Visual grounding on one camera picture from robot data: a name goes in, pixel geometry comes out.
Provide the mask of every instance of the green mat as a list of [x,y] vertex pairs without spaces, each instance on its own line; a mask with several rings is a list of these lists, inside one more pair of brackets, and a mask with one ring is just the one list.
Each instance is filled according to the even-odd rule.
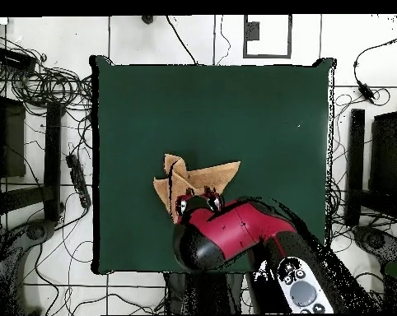
[[[174,226],[152,185],[166,177],[165,153],[181,156],[190,170],[240,160],[227,201],[275,198],[324,241],[332,62],[113,66],[96,57],[99,272],[183,271],[172,250]],[[249,270],[246,256],[227,269]]]

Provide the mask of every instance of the black device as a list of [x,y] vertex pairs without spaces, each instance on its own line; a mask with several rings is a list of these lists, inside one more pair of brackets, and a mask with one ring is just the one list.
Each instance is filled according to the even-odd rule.
[[153,23],[153,16],[152,15],[142,16],[142,21],[146,24],[151,24]]
[[374,99],[374,93],[371,90],[370,87],[368,87],[368,84],[362,84],[360,81],[357,81],[358,84],[358,90],[360,91],[360,93],[362,94],[362,96],[368,100],[370,103],[374,103],[373,99]]
[[397,261],[397,238],[370,226],[355,226],[353,236],[357,246],[377,257],[384,273],[388,262]]
[[365,110],[351,112],[344,223],[359,225],[361,207],[397,218],[397,112],[377,115],[371,127],[368,190],[362,189]]
[[36,60],[27,54],[0,47],[0,65],[23,72],[33,72],[35,70]]
[[24,158],[24,127],[26,109],[23,102],[0,96],[0,110],[3,120],[0,121],[5,133],[7,146],[3,148],[3,158],[0,160],[1,177],[23,177],[26,174]]
[[67,156],[65,159],[67,161],[68,168],[71,170],[71,181],[80,197],[80,203],[83,208],[88,209],[91,206],[91,198],[87,190],[82,165],[74,154]]

